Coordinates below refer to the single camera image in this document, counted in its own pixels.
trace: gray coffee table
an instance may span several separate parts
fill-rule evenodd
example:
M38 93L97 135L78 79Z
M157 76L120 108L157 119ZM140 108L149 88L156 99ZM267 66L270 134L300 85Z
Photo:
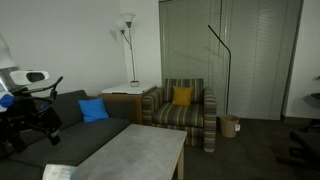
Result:
M184 174L184 131L132 124L78 166L75 180L161 180Z

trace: wooden side table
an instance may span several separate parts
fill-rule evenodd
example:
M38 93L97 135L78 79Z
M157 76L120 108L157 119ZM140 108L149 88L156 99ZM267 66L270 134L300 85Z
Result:
M156 88L157 86L152 84L140 85L139 87L131 87L129 84L126 84L104 89L102 90L102 93L99 94L99 97L102 97L106 100L116 99L119 101L123 99L132 99L135 102L136 109L136 119L134 123L143 124L141 100L145 95L154 91Z

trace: striped armchair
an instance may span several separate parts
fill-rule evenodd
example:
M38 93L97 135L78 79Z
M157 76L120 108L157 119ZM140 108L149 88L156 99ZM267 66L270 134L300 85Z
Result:
M172 105L173 86L193 87L190 106ZM165 79L163 86L142 98L144 125L187 131L186 145L215 149L216 99L203 79Z

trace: blue pillow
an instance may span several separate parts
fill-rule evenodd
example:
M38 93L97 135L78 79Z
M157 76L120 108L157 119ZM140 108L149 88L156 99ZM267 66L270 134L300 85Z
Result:
M84 122L92 122L99 119L109 118L103 99L91 99L91 100L78 100L81 112L83 114Z

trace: wastebasket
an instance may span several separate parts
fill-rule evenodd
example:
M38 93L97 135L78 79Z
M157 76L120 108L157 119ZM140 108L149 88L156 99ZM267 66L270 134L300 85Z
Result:
M234 115L222 115L219 116L221 134L228 138L236 136L236 125L239 123L239 118Z

